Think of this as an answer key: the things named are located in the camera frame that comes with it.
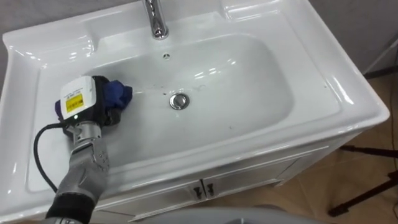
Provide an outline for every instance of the white device housing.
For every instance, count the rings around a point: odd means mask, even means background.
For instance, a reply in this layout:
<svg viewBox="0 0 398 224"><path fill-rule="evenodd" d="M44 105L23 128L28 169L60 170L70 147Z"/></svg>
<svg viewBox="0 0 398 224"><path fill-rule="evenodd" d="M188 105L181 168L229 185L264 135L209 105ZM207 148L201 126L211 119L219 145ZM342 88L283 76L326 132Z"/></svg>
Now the white device housing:
<svg viewBox="0 0 398 224"><path fill-rule="evenodd" d="M93 78L77 78L61 89L61 112L64 119L92 107L96 103L96 89Z"/></svg>

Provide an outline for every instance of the sticker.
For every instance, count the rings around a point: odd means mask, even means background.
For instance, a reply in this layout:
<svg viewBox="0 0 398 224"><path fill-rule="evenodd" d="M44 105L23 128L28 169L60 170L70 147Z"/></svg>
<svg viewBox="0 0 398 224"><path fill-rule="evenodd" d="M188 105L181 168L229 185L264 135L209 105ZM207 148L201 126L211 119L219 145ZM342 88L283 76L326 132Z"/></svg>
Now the sticker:
<svg viewBox="0 0 398 224"><path fill-rule="evenodd" d="M83 95L80 93L67 100L67 112L70 113L73 110L82 107L84 105Z"/></svg>

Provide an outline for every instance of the chrome faucet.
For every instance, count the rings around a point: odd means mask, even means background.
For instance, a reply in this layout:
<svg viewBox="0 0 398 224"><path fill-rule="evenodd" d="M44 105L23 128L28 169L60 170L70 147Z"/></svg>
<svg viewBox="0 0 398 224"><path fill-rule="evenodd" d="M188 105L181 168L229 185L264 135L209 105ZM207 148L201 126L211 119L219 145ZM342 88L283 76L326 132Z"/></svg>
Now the chrome faucet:
<svg viewBox="0 0 398 224"><path fill-rule="evenodd" d="M164 22L160 0L142 0L142 2L148 14L153 38L163 40L169 36L169 29Z"/></svg>

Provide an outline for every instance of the cabinet door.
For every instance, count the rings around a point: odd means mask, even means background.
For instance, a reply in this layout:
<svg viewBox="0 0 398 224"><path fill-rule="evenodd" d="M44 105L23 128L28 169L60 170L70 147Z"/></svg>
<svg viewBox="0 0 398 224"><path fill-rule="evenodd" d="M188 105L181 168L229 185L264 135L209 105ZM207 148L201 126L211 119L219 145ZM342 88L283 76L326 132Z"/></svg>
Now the cabinet door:
<svg viewBox="0 0 398 224"><path fill-rule="evenodd" d="M265 163L203 179L207 198L221 197L280 181L277 177L296 159Z"/></svg>
<svg viewBox="0 0 398 224"><path fill-rule="evenodd" d="M176 185L166 189L130 198L122 204L109 205L101 210L132 215L130 221L145 218L176 208L206 200L206 195L199 180Z"/></svg>

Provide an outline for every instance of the white sink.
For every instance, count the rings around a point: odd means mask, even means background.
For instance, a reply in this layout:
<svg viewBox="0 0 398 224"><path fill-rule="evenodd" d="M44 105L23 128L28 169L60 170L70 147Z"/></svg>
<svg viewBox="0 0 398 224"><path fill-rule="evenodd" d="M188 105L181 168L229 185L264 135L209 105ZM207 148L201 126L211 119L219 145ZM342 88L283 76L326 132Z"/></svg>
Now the white sink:
<svg viewBox="0 0 398 224"><path fill-rule="evenodd" d="M4 35L0 104L0 222L46 211L53 199L34 164L37 131L57 122L61 87L104 75L134 89L122 123L103 136L105 197L236 160L358 132L389 116L307 0L165 0L170 30L151 37L141 2ZM174 110L174 93L190 98ZM40 139L57 185L70 142Z"/></svg>
<svg viewBox="0 0 398 224"><path fill-rule="evenodd" d="M134 89L122 123L104 135L113 167L236 138L275 125L294 98L269 49L246 35L226 35L144 54L94 69ZM169 98L183 92L188 107Z"/></svg>

